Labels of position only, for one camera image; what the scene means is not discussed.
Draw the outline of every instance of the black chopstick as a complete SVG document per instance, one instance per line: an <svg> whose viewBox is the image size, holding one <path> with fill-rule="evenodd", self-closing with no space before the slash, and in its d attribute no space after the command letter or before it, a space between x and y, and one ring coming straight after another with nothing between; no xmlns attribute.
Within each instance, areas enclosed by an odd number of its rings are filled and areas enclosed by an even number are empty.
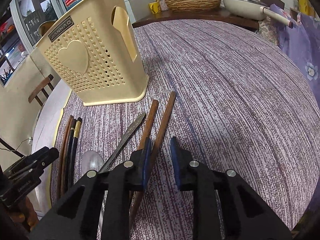
<svg viewBox="0 0 320 240"><path fill-rule="evenodd" d="M82 123L82 118L79 117L77 119L75 132L73 134L72 146L71 146L70 164L69 164L69 173L68 173L68 189L70 189L73 186L73 181L74 181L76 152L77 152L78 137L80 133L81 123Z"/></svg>
<svg viewBox="0 0 320 240"><path fill-rule="evenodd" d="M66 173L64 176L64 193L67 192L68 190L68 174L69 174L69 167L70 167L70 154L71 154L71 147L72 147L72 142L73 142L73 134L75 132L75 127L76 127L76 123L77 120L73 119L72 123L71 123L71 129L70 129L70 135L69 135L69 139L68 139L68 147L67 147L67 151L64 153L67 155L66 157Z"/></svg>

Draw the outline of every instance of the heart emblem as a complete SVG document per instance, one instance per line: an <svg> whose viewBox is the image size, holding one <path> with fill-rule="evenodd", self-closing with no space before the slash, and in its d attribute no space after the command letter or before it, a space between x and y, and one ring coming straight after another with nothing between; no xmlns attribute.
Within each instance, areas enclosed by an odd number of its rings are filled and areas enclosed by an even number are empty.
<svg viewBox="0 0 320 240"><path fill-rule="evenodd" d="M89 55L86 46L80 41L71 41L67 48L60 49L58 59L62 65L75 72L87 71Z"/></svg>

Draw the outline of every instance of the brown wooden countertop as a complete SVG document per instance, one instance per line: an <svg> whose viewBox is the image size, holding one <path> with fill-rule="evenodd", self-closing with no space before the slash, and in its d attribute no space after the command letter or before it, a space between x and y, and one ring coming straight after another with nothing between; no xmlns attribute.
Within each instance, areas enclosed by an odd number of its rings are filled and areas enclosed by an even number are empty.
<svg viewBox="0 0 320 240"><path fill-rule="evenodd" d="M259 29L258 21L249 20L240 16L233 15L225 8L219 8L216 10L199 13L176 13L172 11L163 11L157 14L150 14L149 16L136 21L132 24L132 27L137 28L153 22L184 19L214 20L234 24L245 29Z"/></svg>

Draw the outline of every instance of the wooden textured sink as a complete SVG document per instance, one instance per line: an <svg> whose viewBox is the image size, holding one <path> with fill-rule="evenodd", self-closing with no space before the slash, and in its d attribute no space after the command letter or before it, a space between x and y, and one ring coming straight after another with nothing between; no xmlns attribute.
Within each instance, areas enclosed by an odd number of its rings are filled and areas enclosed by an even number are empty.
<svg viewBox="0 0 320 240"><path fill-rule="evenodd" d="M165 0L173 12L209 11L220 6L221 0Z"/></svg>

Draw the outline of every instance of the chopstick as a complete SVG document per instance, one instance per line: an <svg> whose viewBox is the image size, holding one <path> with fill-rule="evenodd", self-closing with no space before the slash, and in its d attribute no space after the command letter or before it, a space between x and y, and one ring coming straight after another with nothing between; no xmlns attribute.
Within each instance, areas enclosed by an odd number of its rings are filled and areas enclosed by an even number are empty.
<svg viewBox="0 0 320 240"><path fill-rule="evenodd" d="M150 135L152 124L153 124L153 120L155 119L156 111L158 109L158 104L159 104L158 100L154 99L152 101L150 112L148 114L148 119L146 121L146 125L144 127L144 130L143 130L143 133L142 133L142 137L140 139L140 143L139 143L139 146L138 146L137 150L141 150L141 149L144 148L144 144L146 142L146 138L149 137L149 135ZM134 193L134 191L130 191L130 202L132 200L133 193Z"/></svg>
<svg viewBox="0 0 320 240"><path fill-rule="evenodd" d="M151 171L153 169L153 166L155 164L156 157L157 157L158 152L160 150L160 146L161 146L161 143L162 143L162 140L163 140L163 137L164 137L164 133L165 133L167 124L169 122L169 118L170 118L172 109L173 109L173 104L174 104L175 98L176 98L176 93L172 91L170 93L168 104L167 104L167 107L166 107L166 109L164 111L164 115L163 115L162 120L161 120L159 131L158 131L158 134L156 136L156 141L155 141L155 143L153 145L153 149L152 149L152 152L151 152L151 155L150 155L150 166L149 166L149 171L147 171L147 179L148 180L149 180ZM144 195L144 192L137 192L137 194L136 194L136 197L135 197L135 200L133 202L133 205L132 205L132 208L131 208L131 212L130 212L130 215L129 215L129 228L131 228L132 225L133 225L133 222L134 222L134 219L135 219L135 217L136 217L136 215L138 213L138 209L140 207L143 195Z"/></svg>
<svg viewBox="0 0 320 240"><path fill-rule="evenodd" d="M82 118L79 117L76 122L75 132L73 134L73 141L71 146L70 164L69 164L69 173L68 173L68 189L70 189L73 186L73 182L74 182L75 160L76 160L78 137L80 133L81 123L82 123Z"/></svg>
<svg viewBox="0 0 320 240"><path fill-rule="evenodd" d="M61 196L63 196L68 189L70 154L71 154L71 146L72 146L72 141L73 141L73 134L74 134L75 127L76 127L76 122L77 122L76 119L73 119L71 121L70 133L69 133L68 141L67 141L66 148L65 148L64 155L66 156L66 161L65 161L65 169L62 170L63 177L61 178Z"/></svg>
<svg viewBox="0 0 320 240"><path fill-rule="evenodd" d="M61 188L61 176L62 176L62 167L63 167L63 159L64 159L64 149L66 146L66 141L67 141L68 132L69 132L69 126L70 126L72 119L73 119L73 116L70 115L69 120L68 120L67 125L64 130L64 136L63 136L61 150L60 150L59 166L58 166L58 181L57 181L57 200L60 199L60 196L61 196L60 188Z"/></svg>

